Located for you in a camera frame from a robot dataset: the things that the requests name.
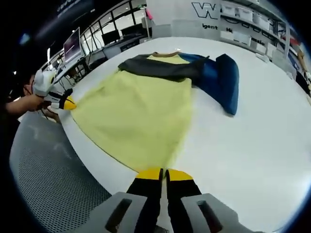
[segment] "monitor screen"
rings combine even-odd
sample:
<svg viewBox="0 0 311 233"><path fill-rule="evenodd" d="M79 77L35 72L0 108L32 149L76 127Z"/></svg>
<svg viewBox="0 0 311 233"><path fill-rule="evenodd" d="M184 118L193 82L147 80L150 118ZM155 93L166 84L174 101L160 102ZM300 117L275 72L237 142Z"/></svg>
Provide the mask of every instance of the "monitor screen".
<svg viewBox="0 0 311 233"><path fill-rule="evenodd" d="M112 31L112 32L103 34L102 38L103 38L103 41L104 41L105 45L107 45L107 44L109 44L109 43L111 43L113 41L116 41L116 40L120 39L119 31L116 30L116 31Z"/></svg>
<svg viewBox="0 0 311 233"><path fill-rule="evenodd" d="M144 34L146 29L142 27L142 24L136 24L128 28L124 28L121 30L122 35L129 35L129 34Z"/></svg>
<svg viewBox="0 0 311 233"><path fill-rule="evenodd" d="M69 62L73 58L81 55L80 47L80 28L74 31L73 34L64 43L65 62Z"/></svg>

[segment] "table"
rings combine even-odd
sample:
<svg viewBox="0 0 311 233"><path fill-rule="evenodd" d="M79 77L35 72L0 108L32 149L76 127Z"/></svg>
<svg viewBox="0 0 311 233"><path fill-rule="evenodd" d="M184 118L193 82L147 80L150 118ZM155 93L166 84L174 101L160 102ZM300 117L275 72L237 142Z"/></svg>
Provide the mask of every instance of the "table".
<svg viewBox="0 0 311 233"><path fill-rule="evenodd" d="M239 215L253 231L283 227L304 200L311 184L311 107L303 90L283 70L255 54L219 41L200 38L158 38L135 46L100 65L75 87L79 101L119 63L137 54L196 53L211 59L226 53L238 64L238 112L222 107L193 89L191 127L172 168L189 173L202 193L211 193ZM111 194L126 191L136 172L99 149L72 119L60 119L76 153Z"/></svg>

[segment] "human hand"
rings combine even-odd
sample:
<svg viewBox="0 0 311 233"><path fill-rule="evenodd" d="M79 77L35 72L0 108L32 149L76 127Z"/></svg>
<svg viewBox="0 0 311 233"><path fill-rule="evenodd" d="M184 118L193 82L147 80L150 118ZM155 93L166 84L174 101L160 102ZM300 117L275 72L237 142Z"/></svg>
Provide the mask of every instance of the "human hand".
<svg viewBox="0 0 311 233"><path fill-rule="evenodd" d="M24 96L23 98L25 98L24 101L28 111L37 111L43 106L44 100L42 97L39 97L37 95L28 95Z"/></svg>

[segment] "fabric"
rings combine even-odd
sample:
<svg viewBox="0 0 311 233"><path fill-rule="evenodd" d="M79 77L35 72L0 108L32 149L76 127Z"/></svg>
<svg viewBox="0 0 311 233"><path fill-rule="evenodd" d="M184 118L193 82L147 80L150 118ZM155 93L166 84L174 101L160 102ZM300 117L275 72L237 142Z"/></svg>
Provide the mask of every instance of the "fabric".
<svg viewBox="0 0 311 233"><path fill-rule="evenodd" d="M150 56L186 64L178 55ZM168 167L191 119L191 80L180 82L117 71L71 111L80 129L102 150L135 171Z"/></svg>
<svg viewBox="0 0 311 233"><path fill-rule="evenodd" d="M146 59L139 55L119 65L119 69L130 73L180 82L190 78L196 85L213 97L224 110L235 115L239 98L239 68L228 55L223 54L216 61L193 54L178 54L189 64L169 64L164 61Z"/></svg>

